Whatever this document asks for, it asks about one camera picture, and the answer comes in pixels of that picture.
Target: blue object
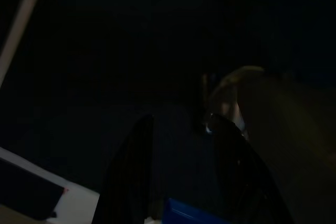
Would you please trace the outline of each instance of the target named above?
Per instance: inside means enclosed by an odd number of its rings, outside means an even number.
[[[169,199],[163,212],[162,224],[229,224],[197,208]]]

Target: white pole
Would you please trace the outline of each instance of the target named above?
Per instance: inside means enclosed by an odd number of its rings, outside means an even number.
[[[0,56],[0,88],[37,0],[21,0],[14,23]]]

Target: dark floor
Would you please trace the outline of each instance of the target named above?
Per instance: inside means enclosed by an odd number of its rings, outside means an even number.
[[[1,41],[18,0],[2,0]],[[158,194],[220,213],[202,72],[262,65],[336,83],[333,0],[39,0],[0,91],[1,147],[99,191],[135,121],[155,116]]]

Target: dark background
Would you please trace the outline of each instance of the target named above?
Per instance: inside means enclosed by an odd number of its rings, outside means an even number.
[[[3,44],[19,0],[0,0]],[[153,113],[153,188],[220,214],[212,144],[195,132],[199,78],[261,65],[336,82],[335,0],[39,0],[0,91],[0,145],[100,191]]]

